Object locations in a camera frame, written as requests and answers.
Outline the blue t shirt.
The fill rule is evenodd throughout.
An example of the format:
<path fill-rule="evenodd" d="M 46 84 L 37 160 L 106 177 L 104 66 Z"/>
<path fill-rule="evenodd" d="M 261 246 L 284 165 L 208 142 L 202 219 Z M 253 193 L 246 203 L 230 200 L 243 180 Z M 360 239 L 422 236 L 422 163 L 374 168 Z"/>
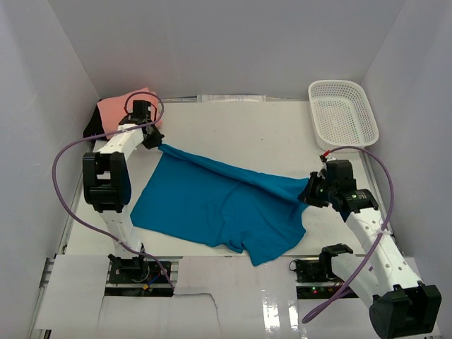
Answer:
<path fill-rule="evenodd" d="M 249 254 L 254 266 L 299 244 L 308 180 L 234 167 L 162 144 L 131 212 L 134 226 Z"/>

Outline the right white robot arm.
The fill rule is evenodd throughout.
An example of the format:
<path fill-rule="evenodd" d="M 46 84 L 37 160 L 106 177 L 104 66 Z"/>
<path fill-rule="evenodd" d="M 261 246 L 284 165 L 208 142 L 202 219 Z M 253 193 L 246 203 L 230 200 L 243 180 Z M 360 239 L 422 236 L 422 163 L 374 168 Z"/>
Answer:
<path fill-rule="evenodd" d="M 321 157 L 323 167 L 312 172 L 298 199 L 309 206 L 331 206 L 359 240 L 366 256 L 359 258 L 345 244 L 322 248 L 320 276 L 344 283 L 333 295 L 338 299 L 351 289 L 368 308 L 375 333 L 380 338 L 401 338 L 431 333 L 441 293 L 426 285 L 409 266 L 384 221 L 376 199 L 368 189 L 358 189 L 348 160 Z"/>

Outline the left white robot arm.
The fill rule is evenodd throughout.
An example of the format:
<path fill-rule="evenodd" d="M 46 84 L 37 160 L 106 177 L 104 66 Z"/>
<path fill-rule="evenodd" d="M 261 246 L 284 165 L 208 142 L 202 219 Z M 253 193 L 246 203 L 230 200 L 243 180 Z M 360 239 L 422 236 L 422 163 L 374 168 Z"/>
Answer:
<path fill-rule="evenodd" d="M 154 125 L 158 108 L 149 101 L 135 100 L 131 112 L 119 122 L 119 133 L 97 152 L 83 156 L 83 193 L 113 236 L 115 253 L 109 255 L 113 272 L 135 283 L 150 275 L 144 245 L 133 228 L 129 204 L 132 185 L 127 160 L 138 146 L 150 150 L 162 143 L 164 135 Z"/>

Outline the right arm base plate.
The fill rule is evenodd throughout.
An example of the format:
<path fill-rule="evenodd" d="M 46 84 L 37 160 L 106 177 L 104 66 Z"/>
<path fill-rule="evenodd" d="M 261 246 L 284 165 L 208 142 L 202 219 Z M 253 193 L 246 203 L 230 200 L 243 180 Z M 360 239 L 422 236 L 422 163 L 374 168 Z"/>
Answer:
<path fill-rule="evenodd" d="M 289 270 L 296 276 L 298 300 L 329 299 L 344 283 L 336 276 L 329 278 L 314 258 L 296 258 L 289 263 Z"/>

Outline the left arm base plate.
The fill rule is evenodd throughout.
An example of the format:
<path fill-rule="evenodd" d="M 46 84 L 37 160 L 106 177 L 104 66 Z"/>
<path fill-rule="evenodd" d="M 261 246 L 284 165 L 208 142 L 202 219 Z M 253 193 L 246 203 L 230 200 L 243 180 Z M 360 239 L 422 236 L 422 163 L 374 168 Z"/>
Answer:
<path fill-rule="evenodd" d="M 161 266 L 143 256 L 121 258 L 110 254 L 105 285 L 108 297 L 172 297 L 165 274 L 172 283 L 177 279 L 175 262 L 161 261 Z"/>

